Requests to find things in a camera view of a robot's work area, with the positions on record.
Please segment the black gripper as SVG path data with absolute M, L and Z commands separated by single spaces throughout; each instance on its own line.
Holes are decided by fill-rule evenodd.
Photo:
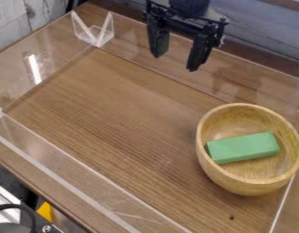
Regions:
M 146 23 L 149 50 L 154 58 L 169 50 L 169 31 L 195 36 L 185 68 L 197 71 L 207 62 L 212 47 L 223 43 L 228 19 L 211 7 L 211 0 L 145 0 L 142 12 Z

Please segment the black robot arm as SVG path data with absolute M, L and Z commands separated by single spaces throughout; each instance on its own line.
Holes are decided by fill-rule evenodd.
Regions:
M 223 44 L 228 25 L 225 16 L 211 9 L 211 0 L 168 0 L 166 4 L 145 0 L 142 18 L 153 57 L 160 58 L 169 50 L 169 32 L 182 34 L 193 40 L 185 69 L 197 71 L 211 50 Z

